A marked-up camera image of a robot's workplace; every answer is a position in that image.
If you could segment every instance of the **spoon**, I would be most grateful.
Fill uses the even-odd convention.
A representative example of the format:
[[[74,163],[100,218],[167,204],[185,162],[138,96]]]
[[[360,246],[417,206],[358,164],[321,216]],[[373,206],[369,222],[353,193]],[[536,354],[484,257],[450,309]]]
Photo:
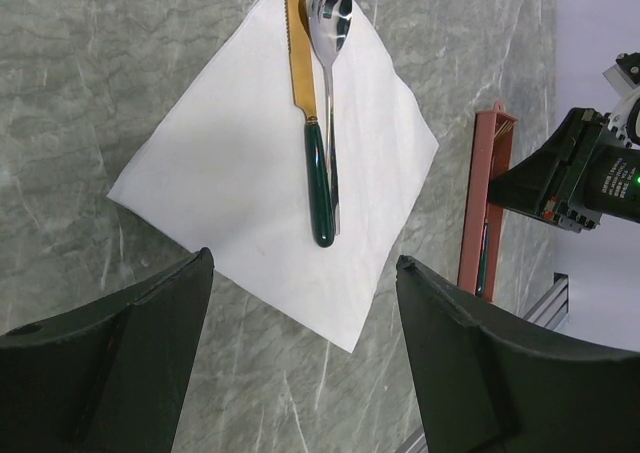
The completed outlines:
[[[333,129],[333,63],[344,45],[351,26],[351,0],[313,0],[309,8],[309,32],[316,56],[324,70],[327,96],[327,174],[335,234],[340,234],[340,201],[335,132]]]

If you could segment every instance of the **spoon handle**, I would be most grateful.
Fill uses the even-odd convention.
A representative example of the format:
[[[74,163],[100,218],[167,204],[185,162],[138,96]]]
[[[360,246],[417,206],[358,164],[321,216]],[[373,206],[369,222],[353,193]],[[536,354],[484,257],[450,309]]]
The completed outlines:
[[[336,159],[336,135],[333,127],[333,69],[325,69],[324,80],[327,93],[327,174],[331,192],[331,212],[336,236],[340,234],[340,198],[338,194],[338,165]]]
[[[307,153],[307,176],[313,236],[318,246],[327,248],[333,244],[335,226],[333,223],[333,210],[331,209],[327,164],[322,144],[322,132],[317,118],[307,118],[304,126],[304,138]]]

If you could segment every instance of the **white napkin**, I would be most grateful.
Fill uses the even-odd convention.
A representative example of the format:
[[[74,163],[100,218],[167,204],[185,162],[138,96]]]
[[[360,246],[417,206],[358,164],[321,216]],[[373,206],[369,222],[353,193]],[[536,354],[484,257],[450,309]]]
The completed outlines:
[[[187,250],[209,247],[219,273],[351,353],[438,145],[355,4],[334,76],[341,234],[330,248],[311,231],[284,0],[257,3],[109,198]]]

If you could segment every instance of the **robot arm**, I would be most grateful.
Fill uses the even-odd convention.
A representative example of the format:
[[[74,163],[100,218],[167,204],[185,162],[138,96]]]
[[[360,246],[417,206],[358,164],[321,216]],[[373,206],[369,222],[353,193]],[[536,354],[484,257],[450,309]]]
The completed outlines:
[[[609,130],[620,140],[640,145],[640,53],[620,54],[604,73],[620,101],[609,116]]]

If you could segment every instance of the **white wall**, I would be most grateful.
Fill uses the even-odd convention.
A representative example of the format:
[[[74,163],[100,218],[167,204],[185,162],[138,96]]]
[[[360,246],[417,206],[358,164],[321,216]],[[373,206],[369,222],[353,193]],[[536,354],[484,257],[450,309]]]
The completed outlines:
[[[611,111],[618,97],[602,72],[640,52],[640,0],[558,0],[556,122],[571,107]],[[570,313],[560,332],[640,351],[640,224],[603,216],[580,234],[558,230],[556,271],[569,275]]]

